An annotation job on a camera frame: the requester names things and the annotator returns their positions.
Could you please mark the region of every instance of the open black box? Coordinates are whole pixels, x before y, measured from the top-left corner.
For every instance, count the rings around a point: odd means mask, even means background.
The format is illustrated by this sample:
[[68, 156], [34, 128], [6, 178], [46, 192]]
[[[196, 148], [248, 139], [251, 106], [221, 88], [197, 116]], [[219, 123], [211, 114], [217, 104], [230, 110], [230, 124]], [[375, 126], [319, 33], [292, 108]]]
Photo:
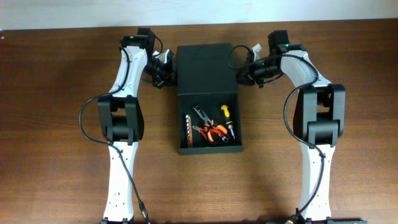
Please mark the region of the open black box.
[[[239, 115], [238, 84], [234, 70], [228, 67], [231, 44], [189, 45], [178, 47], [178, 100], [181, 155], [241, 152], [243, 150]], [[203, 127], [194, 106], [200, 105], [210, 119], [225, 125], [221, 106], [227, 105], [234, 122], [236, 139], [211, 145], [193, 130], [193, 148], [188, 148], [185, 115], [192, 125]]]

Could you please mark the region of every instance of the yellow screwdriver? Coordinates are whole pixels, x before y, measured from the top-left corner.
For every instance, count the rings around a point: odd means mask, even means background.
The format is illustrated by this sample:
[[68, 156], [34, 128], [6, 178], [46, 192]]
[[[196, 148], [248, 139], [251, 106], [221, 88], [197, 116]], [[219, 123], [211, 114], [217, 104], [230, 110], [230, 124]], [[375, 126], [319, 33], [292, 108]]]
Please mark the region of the yellow screwdriver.
[[231, 114], [228, 111], [228, 106], [227, 105], [221, 106], [221, 111], [224, 114], [225, 125], [231, 132], [232, 138], [235, 139], [234, 125], [233, 125], [233, 121], [231, 121]]

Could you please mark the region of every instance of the wooden table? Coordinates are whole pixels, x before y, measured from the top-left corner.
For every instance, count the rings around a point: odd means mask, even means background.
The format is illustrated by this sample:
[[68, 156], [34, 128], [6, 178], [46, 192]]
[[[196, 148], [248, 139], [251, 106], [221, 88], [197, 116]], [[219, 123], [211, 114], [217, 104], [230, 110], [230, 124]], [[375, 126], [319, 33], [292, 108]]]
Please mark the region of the wooden table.
[[[333, 83], [346, 87], [345, 133], [332, 162], [334, 218], [396, 223], [398, 214], [398, 20], [152, 27], [165, 48], [231, 42], [263, 45], [287, 29]], [[109, 177], [106, 147], [87, 141], [78, 112], [116, 77], [119, 39], [136, 27], [6, 31], [0, 41], [0, 223], [98, 223]], [[142, 82], [144, 139], [134, 166], [155, 222], [240, 222], [294, 213], [302, 155], [282, 107], [287, 77], [239, 87], [244, 152], [180, 156], [177, 88]], [[292, 120], [294, 103], [289, 108]], [[102, 139], [96, 103], [84, 126]], [[142, 221], [134, 199], [136, 220]]]

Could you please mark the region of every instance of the table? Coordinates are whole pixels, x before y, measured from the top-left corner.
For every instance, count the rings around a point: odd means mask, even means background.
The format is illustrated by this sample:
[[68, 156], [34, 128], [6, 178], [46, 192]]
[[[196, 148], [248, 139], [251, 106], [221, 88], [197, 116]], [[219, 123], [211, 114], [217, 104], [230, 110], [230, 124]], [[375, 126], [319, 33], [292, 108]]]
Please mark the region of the table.
[[[254, 46], [287, 29], [318, 70], [346, 87], [345, 133], [332, 161], [334, 218], [394, 223], [398, 214], [398, 20], [151, 27], [164, 47]], [[0, 41], [0, 223], [98, 223], [108, 195], [108, 149], [87, 141], [78, 112], [110, 89], [119, 39], [137, 27], [5, 31]], [[238, 50], [240, 62], [245, 52]], [[301, 194], [299, 143], [282, 119], [287, 76], [239, 86], [244, 151], [180, 156], [177, 88], [139, 88], [145, 133], [134, 180], [155, 222], [250, 222], [287, 217]], [[288, 110], [291, 121], [292, 103]], [[96, 103], [84, 115], [102, 139]], [[143, 221], [136, 199], [137, 221]]]

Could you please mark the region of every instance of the white wall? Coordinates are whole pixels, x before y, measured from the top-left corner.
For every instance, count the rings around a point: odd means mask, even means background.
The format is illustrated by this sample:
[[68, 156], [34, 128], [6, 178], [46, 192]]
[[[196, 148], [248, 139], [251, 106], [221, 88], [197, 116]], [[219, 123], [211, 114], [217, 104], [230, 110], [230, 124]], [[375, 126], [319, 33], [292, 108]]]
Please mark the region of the white wall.
[[398, 0], [0, 0], [5, 30], [392, 17]]

